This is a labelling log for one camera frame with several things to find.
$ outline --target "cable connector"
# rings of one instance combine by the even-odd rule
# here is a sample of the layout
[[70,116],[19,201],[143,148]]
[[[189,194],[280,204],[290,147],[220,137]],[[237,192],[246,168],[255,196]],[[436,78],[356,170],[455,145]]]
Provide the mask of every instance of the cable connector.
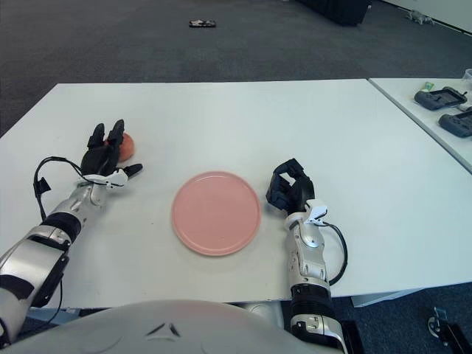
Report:
[[[124,187],[128,183],[128,175],[122,168],[115,170],[111,175],[108,176],[87,175],[84,176],[84,178],[86,178],[87,181],[93,182],[94,184],[106,186],[107,190],[115,187]],[[77,181],[77,183],[82,184],[83,178]]]
[[308,205],[307,214],[303,223],[314,223],[318,226],[324,226],[322,218],[327,214],[327,206],[321,199],[310,199],[306,202]]
[[42,177],[39,181],[33,182],[33,189],[35,190],[35,197],[39,197],[44,192],[51,190],[51,187],[46,182],[46,179]]

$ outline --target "table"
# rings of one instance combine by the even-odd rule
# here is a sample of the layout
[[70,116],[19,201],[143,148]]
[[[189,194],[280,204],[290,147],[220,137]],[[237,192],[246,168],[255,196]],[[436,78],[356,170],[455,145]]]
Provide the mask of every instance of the table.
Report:
[[[292,157],[346,237],[350,261],[334,296],[472,280],[472,175],[366,80],[57,85],[0,139],[1,252],[40,222],[39,161],[79,162],[94,126],[121,118],[136,141],[130,163],[145,169],[71,248],[64,307],[288,299],[283,214],[264,195],[273,169]],[[227,257],[190,251],[170,224],[178,188],[207,170],[237,173],[261,200],[258,235]],[[43,174],[50,211],[77,176],[62,164]],[[323,232],[333,276],[341,247]]]
[[[426,81],[434,83],[433,90],[450,86],[459,92],[470,91],[461,79],[370,79],[375,87],[385,94],[395,105],[412,118],[426,133],[441,144],[457,161],[472,173],[472,136],[458,138],[442,129],[438,123],[443,114],[459,114],[457,108],[429,111],[418,105],[414,95],[424,87]],[[472,92],[466,95],[472,102]]]

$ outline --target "black controller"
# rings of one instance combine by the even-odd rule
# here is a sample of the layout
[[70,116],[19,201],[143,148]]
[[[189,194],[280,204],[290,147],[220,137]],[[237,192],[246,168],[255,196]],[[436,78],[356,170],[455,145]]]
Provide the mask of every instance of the black controller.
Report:
[[440,126],[459,138],[472,135],[472,110],[451,116],[444,114],[440,118]]
[[467,102],[465,94],[459,93],[451,87],[444,87],[442,90],[423,92],[419,91],[414,96],[414,100],[430,111],[444,107],[455,107]]

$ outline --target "white wall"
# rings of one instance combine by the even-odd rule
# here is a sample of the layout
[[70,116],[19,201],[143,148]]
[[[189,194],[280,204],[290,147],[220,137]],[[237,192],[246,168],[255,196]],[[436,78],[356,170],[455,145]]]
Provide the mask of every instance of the white wall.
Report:
[[386,0],[472,32],[472,0]]

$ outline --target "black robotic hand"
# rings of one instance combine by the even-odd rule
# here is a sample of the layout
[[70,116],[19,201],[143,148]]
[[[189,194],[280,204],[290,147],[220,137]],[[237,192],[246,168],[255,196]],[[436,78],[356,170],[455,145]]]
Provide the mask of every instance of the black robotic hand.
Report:
[[[283,173],[294,178],[295,182],[290,185],[281,176]],[[288,215],[293,212],[304,212],[306,201],[315,198],[313,182],[303,172],[302,165],[296,159],[290,159],[274,170],[271,185],[265,197],[270,205],[285,210]]]
[[[93,134],[88,139],[88,150],[82,158],[80,169],[83,175],[109,176],[116,169],[119,161],[119,146],[123,143],[125,122],[123,119],[117,121],[113,129],[105,136],[105,126],[100,123],[95,127]],[[123,168],[128,177],[138,173],[142,169],[141,164],[133,164]]]

